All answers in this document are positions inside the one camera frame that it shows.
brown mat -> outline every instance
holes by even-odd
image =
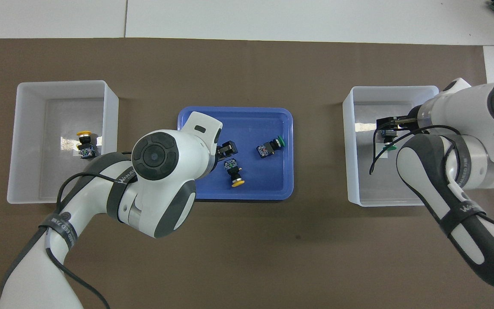
[[[157,240],[96,216],[66,265],[113,308],[494,308],[494,289],[424,207],[364,209],[346,194],[341,102],[351,87],[443,88],[459,76],[486,82],[482,47],[0,39],[0,280],[54,207],[6,202],[16,86],[102,79],[120,98],[119,151],[176,129],[191,105],[284,107],[296,148],[284,202],[197,203]],[[494,217],[494,190],[473,197]],[[102,307],[72,286],[86,308]]]

white floor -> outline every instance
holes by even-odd
[[[486,0],[0,0],[0,38],[16,37],[484,45],[494,82]]]

yellow cap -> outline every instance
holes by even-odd
[[[242,184],[244,184],[244,183],[245,183],[245,180],[239,180],[238,182],[234,182],[234,183],[232,184],[232,187],[233,187],[233,188],[235,188],[235,187],[237,187],[237,186],[241,186],[241,185],[242,185]]]

white bin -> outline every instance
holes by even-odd
[[[98,136],[99,155],[116,151],[117,110],[103,80],[19,84],[7,201],[55,203],[64,180],[89,164],[77,154],[78,131]]]
[[[372,175],[373,131],[376,120],[407,115],[411,108],[438,94],[435,86],[357,86],[343,103],[344,143],[348,200],[363,207],[423,205],[402,182],[396,170],[398,151],[381,157]],[[398,132],[398,137],[405,132]],[[383,144],[377,145],[377,153]]]

blue plastic tray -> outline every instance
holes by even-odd
[[[284,108],[190,106],[178,114],[180,130],[192,112],[200,112],[222,122],[218,144],[234,141],[238,153],[230,158],[238,162],[245,183],[232,188],[230,176],[222,164],[206,177],[196,180],[197,200],[284,200],[293,190],[292,115]],[[256,147],[283,137],[286,146],[272,156],[261,158]]]

